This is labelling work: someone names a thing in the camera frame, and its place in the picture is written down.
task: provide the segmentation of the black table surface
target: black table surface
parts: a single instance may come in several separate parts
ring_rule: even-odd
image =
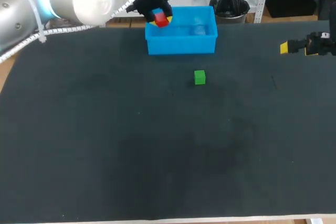
[[[0,95],[0,222],[336,213],[336,57],[279,54],[328,30],[220,26],[208,56],[148,56],[143,29],[28,46]]]

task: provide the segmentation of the blue bin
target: blue bin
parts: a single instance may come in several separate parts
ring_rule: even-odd
[[[164,27],[146,23],[150,55],[213,54],[218,36],[211,6],[173,7],[173,20]]]

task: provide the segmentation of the green block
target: green block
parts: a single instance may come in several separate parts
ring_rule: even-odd
[[[204,85],[205,84],[205,71],[196,70],[194,73],[195,73],[195,85]]]

